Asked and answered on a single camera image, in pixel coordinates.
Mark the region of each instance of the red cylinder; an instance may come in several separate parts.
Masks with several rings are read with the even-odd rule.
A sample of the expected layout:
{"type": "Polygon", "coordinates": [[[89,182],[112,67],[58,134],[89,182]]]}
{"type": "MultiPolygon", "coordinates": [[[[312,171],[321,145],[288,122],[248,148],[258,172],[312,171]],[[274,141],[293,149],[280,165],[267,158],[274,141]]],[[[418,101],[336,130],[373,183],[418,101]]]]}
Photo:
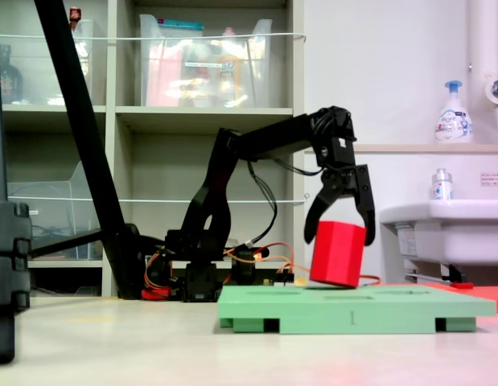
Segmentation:
{"type": "Polygon", "coordinates": [[[320,221],[311,261],[310,280],[356,288],[360,282],[366,228],[320,221]]]}

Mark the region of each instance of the floor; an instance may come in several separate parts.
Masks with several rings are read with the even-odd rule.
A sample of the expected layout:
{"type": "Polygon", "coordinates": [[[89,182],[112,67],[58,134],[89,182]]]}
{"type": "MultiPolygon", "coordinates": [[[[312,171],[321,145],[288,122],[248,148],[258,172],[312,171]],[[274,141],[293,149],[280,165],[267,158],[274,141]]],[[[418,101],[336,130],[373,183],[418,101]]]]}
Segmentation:
{"type": "Polygon", "coordinates": [[[33,303],[0,386],[498,386],[498,316],[476,333],[233,335],[215,304],[33,303]]]}

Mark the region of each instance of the storage bin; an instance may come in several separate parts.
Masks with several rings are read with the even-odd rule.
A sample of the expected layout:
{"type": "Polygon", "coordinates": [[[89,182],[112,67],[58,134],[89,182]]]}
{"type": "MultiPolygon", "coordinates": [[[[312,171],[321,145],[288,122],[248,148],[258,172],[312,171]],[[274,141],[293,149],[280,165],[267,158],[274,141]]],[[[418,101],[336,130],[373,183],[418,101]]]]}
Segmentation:
{"type": "MultiPolygon", "coordinates": [[[[92,103],[104,105],[107,42],[92,37],[105,36],[96,22],[81,20],[74,32],[80,66],[92,103]]],[[[45,39],[0,37],[0,72],[2,103],[64,105],[45,39]]]]}
{"type": "MultiPolygon", "coordinates": [[[[164,39],[158,21],[141,14],[141,103],[168,107],[272,107],[270,37],[164,39]]],[[[268,34],[260,20],[253,34],[268,34]]]]}
{"type": "MultiPolygon", "coordinates": [[[[99,228],[80,162],[69,181],[8,183],[7,190],[10,201],[29,206],[33,248],[99,228]]],[[[85,244],[47,258],[96,260],[101,258],[101,246],[97,243],[85,244]]]]}

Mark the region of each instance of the pipe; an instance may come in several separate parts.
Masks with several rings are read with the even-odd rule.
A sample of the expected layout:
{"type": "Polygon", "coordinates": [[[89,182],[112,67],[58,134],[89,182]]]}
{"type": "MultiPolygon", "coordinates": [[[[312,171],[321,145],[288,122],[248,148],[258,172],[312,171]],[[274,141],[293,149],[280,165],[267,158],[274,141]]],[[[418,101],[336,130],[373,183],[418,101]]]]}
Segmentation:
{"type": "Polygon", "coordinates": [[[477,142],[496,141],[496,106],[487,96],[498,73],[498,0],[469,0],[471,76],[469,108],[477,142]]]}

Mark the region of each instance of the black robotic arm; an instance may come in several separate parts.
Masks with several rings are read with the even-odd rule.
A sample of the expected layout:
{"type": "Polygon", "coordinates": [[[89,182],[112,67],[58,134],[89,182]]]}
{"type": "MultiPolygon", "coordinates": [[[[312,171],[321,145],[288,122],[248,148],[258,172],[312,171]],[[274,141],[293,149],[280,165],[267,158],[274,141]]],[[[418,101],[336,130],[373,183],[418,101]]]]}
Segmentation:
{"type": "MultiPolygon", "coordinates": [[[[165,239],[166,248],[173,252],[173,261],[191,262],[187,266],[184,299],[214,301],[216,268],[211,262],[223,260],[231,229],[226,189],[240,159],[248,162],[279,159],[312,146],[323,170],[323,188],[307,214],[304,239],[308,244],[313,241],[320,218],[337,199],[352,196],[367,228],[365,244],[370,245],[376,232],[372,189],[368,167],[356,165],[355,140],[351,114],[338,107],[303,114],[245,134],[221,129],[206,179],[187,209],[183,226],[180,230],[170,230],[165,239]],[[204,229],[209,217],[211,225],[204,229]]],[[[236,251],[247,251],[251,244],[249,241],[239,245],[236,251]]]]}

